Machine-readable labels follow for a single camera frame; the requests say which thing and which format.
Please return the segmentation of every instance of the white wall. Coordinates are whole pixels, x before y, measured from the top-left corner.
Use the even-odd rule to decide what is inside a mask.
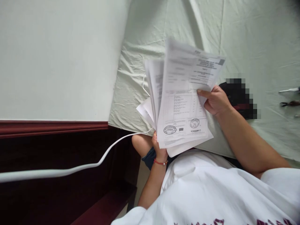
[[[0,119],[107,121],[129,0],[0,0]]]

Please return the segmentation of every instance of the stack of papers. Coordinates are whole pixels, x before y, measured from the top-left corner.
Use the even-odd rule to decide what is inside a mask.
[[[160,148],[174,157],[211,138],[204,97],[211,91],[225,58],[174,39],[166,40],[165,58],[145,60],[150,97],[137,110],[156,130]]]

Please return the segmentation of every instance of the red string bracelet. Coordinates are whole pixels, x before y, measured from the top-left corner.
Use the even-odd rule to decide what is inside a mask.
[[[156,161],[156,158],[155,158],[153,163],[157,163],[159,165],[167,165],[168,160],[166,162],[164,162],[164,163],[160,163],[160,162]]]

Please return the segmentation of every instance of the bed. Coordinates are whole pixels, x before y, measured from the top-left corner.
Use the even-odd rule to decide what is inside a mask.
[[[136,107],[144,59],[162,58],[164,40],[176,40],[227,58],[218,80],[242,78],[257,104],[251,126],[294,167],[300,167],[300,108],[279,106],[300,95],[278,91],[300,86],[300,3],[294,0],[133,0],[120,54],[109,125],[144,132],[150,125]],[[199,149],[234,158],[212,116],[213,139]]]

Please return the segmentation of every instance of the white t-shirt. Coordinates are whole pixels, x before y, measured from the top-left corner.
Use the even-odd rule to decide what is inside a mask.
[[[266,171],[261,179],[223,157],[190,150],[173,161],[161,194],[112,225],[300,224],[300,169]]]

